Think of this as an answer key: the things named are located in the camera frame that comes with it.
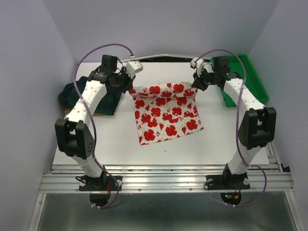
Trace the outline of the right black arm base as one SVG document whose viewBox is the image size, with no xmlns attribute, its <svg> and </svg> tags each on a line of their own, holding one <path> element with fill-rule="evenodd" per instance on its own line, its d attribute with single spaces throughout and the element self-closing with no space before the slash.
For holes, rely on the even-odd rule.
<svg viewBox="0 0 308 231">
<path fill-rule="evenodd" d="M 249 190 L 250 181 L 247 173 L 231 174 L 228 169 L 220 175 L 207 175 L 204 189 L 207 191 L 221 191 L 220 196 L 227 205 L 239 205 L 242 199 L 242 190 Z"/>
</svg>

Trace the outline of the red poppy floral skirt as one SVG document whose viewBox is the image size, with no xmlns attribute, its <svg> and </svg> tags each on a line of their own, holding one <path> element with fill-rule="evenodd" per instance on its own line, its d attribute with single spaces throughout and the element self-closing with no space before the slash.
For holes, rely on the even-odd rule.
<svg viewBox="0 0 308 231">
<path fill-rule="evenodd" d="M 204 129 L 196 106 L 198 89 L 189 82 L 134 87 L 129 91 L 140 145 L 190 135 Z"/>
</svg>

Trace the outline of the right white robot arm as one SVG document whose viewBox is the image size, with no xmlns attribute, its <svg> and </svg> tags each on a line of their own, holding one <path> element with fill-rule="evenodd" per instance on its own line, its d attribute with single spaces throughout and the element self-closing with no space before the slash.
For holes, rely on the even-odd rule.
<svg viewBox="0 0 308 231">
<path fill-rule="evenodd" d="M 277 112 L 266 107 L 245 86 L 244 78 L 231 71 L 227 56 L 213 59 L 212 72 L 208 72 L 201 58 L 191 61 L 193 87 L 206 90 L 209 86 L 218 86 L 236 103 L 236 152 L 225 165 L 220 175 L 206 177 L 206 190 L 229 190 L 242 186 L 249 189 L 247 170 L 261 148 L 272 142 L 275 134 Z"/>
</svg>

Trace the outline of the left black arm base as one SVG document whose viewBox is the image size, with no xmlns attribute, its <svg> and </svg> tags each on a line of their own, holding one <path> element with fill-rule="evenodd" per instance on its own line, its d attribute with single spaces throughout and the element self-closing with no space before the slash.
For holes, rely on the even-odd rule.
<svg viewBox="0 0 308 231">
<path fill-rule="evenodd" d="M 91 207 L 96 209 L 107 209 L 114 205 L 122 190 L 123 177 L 112 175 L 104 170 L 100 177 L 92 178 L 86 175 L 76 176 L 79 182 L 79 191 L 89 192 Z"/>
</svg>

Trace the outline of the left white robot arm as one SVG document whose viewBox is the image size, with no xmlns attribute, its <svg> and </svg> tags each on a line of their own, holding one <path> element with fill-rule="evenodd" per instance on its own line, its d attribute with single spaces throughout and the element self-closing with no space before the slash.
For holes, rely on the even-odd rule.
<svg viewBox="0 0 308 231">
<path fill-rule="evenodd" d="M 117 68 L 118 58 L 103 55 L 101 65 L 91 71 L 85 88 L 73 109 L 63 119 L 55 122 L 58 148 L 74 159 L 84 176 L 78 181 L 97 190 L 107 185 L 107 176 L 103 166 L 94 156 L 96 146 L 89 124 L 93 122 L 94 112 L 111 87 L 119 87 L 122 92 L 132 88 L 136 74 L 143 70 L 142 64 L 131 57 L 121 69 Z"/>
</svg>

